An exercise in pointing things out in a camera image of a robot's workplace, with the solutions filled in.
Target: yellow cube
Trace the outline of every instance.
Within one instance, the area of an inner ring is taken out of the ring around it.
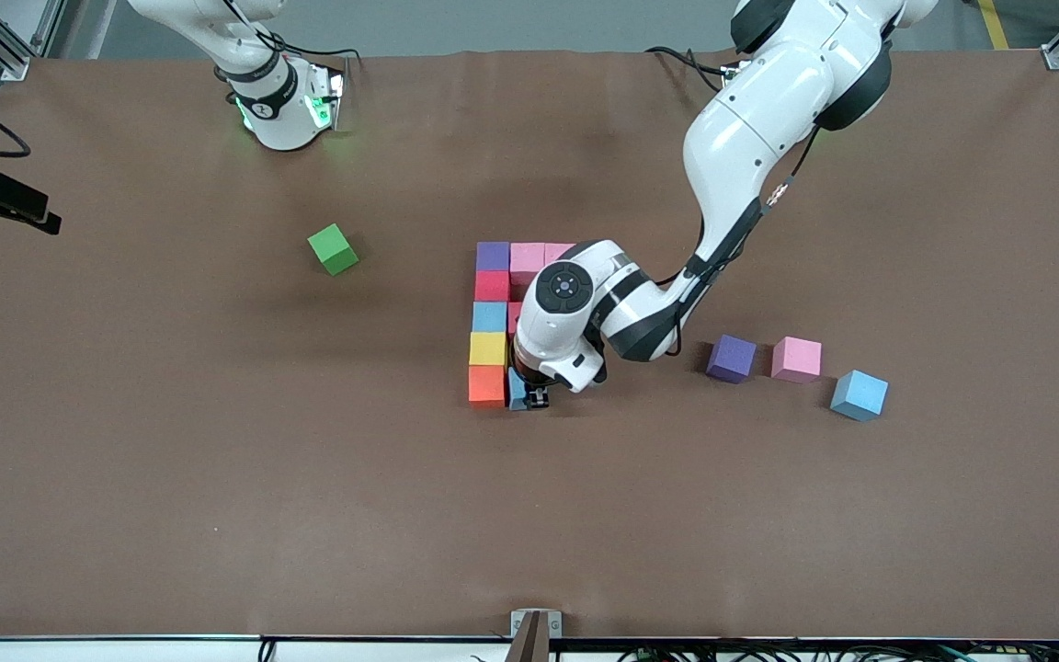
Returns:
[[[505,334],[471,334],[468,342],[468,365],[504,365]]]

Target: green cube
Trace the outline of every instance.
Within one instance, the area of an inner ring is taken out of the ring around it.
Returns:
[[[337,222],[311,235],[310,247],[329,275],[339,275],[358,261],[353,248],[349,248],[349,241],[345,241],[345,235],[338,229]]]

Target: brown paper sheet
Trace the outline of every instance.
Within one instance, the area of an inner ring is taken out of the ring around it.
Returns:
[[[1059,73],[901,53],[685,353],[543,414],[465,406],[473,245],[693,248],[708,92],[651,55],[369,59],[347,136],[254,143],[210,64],[37,61],[0,163],[0,633],[1059,638]],[[779,172],[785,172],[785,166]],[[338,222],[337,278],[308,235]],[[728,332],[807,387],[700,374]],[[837,377],[886,414],[826,409]]]

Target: pink cube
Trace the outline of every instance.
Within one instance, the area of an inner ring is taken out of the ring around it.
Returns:
[[[807,384],[820,376],[820,353],[824,346],[812,340],[786,338],[774,346],[774,359],[770,362],[770,377],[776,380]]]
[[[509,282],[522,288],[546,266],[546,244],[509,245]]]
[[[545,255],[542,255],[542,267],[552,262],[557,262],[562,256],[562,253],[571,250],[574,246],[575,244],[546,244]]]
[[[518,332],[518,319],[521,319],[521,302],[510,302],[508,306],[505,306],[505,310],[508,310],[508,327],[509,336],[511,336]]]

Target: blue cube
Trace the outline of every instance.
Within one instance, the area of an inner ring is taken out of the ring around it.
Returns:
[[[718,344],[714,345],[714,353],[710,355],[710,365],[705,369],[705,374],[715,380],[740,384],[751,373],[756,352],[757,345],[748,340],[722,336]]]
[[[518,377],[518,374],[509,369],[509,411],[525,411],[530,409],[526,404],[526,383]]]
[[[473,334],[505,334],[507,309],[501,302],[473,302],[471,305],[471,332]]]
[[[885,404],[885,393],[889,390],[890,382],[886,380],[878,380],[872,374],[854,370],[837,382],[836,395],[832,395],[832,411],[861,423],[872,421],[881,414],[881,406]]]

